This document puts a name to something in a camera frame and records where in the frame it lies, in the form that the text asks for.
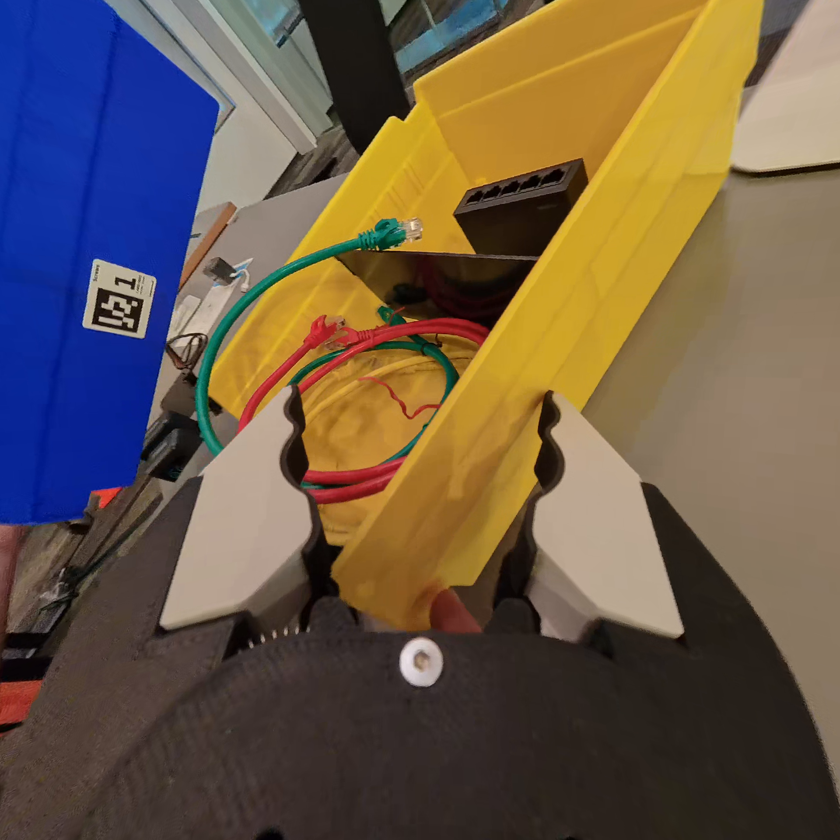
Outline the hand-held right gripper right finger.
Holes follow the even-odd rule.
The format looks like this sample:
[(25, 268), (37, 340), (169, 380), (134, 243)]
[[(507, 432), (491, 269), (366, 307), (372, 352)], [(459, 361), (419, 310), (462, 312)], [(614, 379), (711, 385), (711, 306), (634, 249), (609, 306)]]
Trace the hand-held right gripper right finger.
[(610, 621), (684, 633), (642, 481), (572, 403), (547, 392), (534, 465), (538, 492), (518, 540), (519, 591), (542, 636), (578, 643)]

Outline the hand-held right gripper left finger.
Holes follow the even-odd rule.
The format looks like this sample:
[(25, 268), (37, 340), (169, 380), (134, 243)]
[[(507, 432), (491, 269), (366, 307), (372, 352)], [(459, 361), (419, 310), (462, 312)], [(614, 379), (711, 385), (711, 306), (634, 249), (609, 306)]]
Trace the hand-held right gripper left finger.
[(301, 621), (316, 591), (323, 529), (302, 488), (301, 395), (287, 385), (200, 475), (161, 627), (245, 615), (263, 635)]

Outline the yellow plastic bin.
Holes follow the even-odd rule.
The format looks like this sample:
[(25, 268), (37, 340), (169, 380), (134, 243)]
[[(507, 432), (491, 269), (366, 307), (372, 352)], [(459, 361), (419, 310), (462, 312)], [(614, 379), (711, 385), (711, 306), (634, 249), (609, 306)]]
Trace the yellow plastic bin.
[(762, 12), (552, 3), (419, 80), (304, 238), (295, 257), (406, 214), (464, 249), (470, 187), (574, 159), (589, 179), (390, 486), (327, 515), (352, 607), (418, 631), (476, 581), (535, 483), (546, 393), (586, 404), (718, 193)]

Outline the black network switch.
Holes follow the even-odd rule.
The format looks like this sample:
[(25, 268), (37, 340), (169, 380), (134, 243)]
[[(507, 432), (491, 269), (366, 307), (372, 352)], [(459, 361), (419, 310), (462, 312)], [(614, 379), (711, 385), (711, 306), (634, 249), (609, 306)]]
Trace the black network switch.
[(589, 182), (582, 159), (468, 189), (454, 218), (479, 255), (538, 258)]

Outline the blue plastic bin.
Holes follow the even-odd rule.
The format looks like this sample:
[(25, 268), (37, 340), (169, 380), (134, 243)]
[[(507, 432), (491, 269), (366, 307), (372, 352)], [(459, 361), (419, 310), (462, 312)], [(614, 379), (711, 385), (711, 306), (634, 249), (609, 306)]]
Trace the blue plastic bin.
[(105, 2), (2, 2), (1, 520), (126, 487), (217, 103)]

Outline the person's right hand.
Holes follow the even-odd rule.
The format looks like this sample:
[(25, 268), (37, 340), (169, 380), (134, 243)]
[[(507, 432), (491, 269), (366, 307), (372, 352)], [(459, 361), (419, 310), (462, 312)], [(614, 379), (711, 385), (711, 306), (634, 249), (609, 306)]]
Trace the person's right hand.
[(482, 634), (482, 627), (452, 589), (436, 594), (429, 607), (432, 630), (447, 634)]

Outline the black bin divider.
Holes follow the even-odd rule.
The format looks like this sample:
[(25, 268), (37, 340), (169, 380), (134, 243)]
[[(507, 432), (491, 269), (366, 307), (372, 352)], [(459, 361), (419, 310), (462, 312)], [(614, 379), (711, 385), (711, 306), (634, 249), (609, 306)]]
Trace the black bin divider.
[(492, 328), (538, 259), (529, 256), (353, 251), (338, 257), (387, 306), (417, 319)]

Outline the white rounded base board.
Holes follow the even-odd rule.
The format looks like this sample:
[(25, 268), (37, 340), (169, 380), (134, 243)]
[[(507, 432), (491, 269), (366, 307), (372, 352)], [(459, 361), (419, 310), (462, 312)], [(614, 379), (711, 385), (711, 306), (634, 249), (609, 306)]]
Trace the white rounded base board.
[(742, 106), (731, 168), (747, 175), (837, 169), (839, 2), (808, 2)]

